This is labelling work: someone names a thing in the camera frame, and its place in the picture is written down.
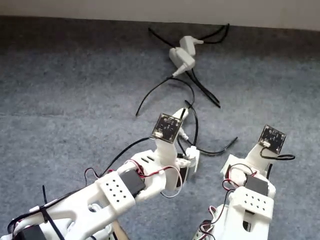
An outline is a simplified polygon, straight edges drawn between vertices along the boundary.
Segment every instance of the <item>blue-gray carpet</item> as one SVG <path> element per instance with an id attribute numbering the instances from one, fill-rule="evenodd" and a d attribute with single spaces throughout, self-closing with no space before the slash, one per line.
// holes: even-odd
<path id="1" fill-rule="evenodd" d="M 152 26 L 172 42 L 217 26 L 53 18 L 0 18 L 0 233 L 9 221 L 84 185 L 84 169 L 101 172 L 130 143 L 149 136 L 160 113 L 190 99 L 178 83 L 157 89 L 175 70 L 169 48 L 148 34 Z M 198 145 L 225 154 L 201 157 L 194 181 L 174 199 L 157 196 L 119 221 L 132 240 L 191 239 L 209 205 L 224 198 L 219 172 L 228 154 L 244 157 L 265 124 L 287 133 L 273 166 L 277 194 L 270 240 L 319 239 L 320 33 L 231 27 L 223 44 L 196 46 L 200 81 L 221 101 L 215 107 L 194 86 Z M 193 135 L 190 117 L 185 131 Z M 152 141 L 129 150 L 154 149 Z"/>

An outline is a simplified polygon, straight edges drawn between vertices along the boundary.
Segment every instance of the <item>cable connector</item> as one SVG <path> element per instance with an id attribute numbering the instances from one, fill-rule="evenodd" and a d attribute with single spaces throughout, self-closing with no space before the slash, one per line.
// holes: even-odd
<path id="1" fill-rule="evenodd" d="M 184 131 L 184 129 L 182 127 L 180 127 L 178 134 L 185 141 L 187 141 L 189 139 L 188 135 L 185 133 L 185 131 Z"/>
<path id="2" fill-rule="evenodd" d="M 193 174 L 195 174 L 199 165 L 200 151 L 196 146 L 190 146 L 185 150 L 185 154 L 190 160 L 190 171 L 193 171 Z"/>
<path id="3" fill-rule="evenodd" d="M 184 36 L 179 41 L 181 48 L 183 48 L 191 57 L 196 55 L 196 44 L 203 44 L 204 41 L 198 40 L 192 36 Z"/>
<path id="4" fill-rule="evenodd" d="M 182 47 L 171 48 L 169 51 L 169 58 L 178 68 L 178 70 L 172 74 L 174 78 L 186 71 L 191 70 L 196 64 L 195 59 Z"/>

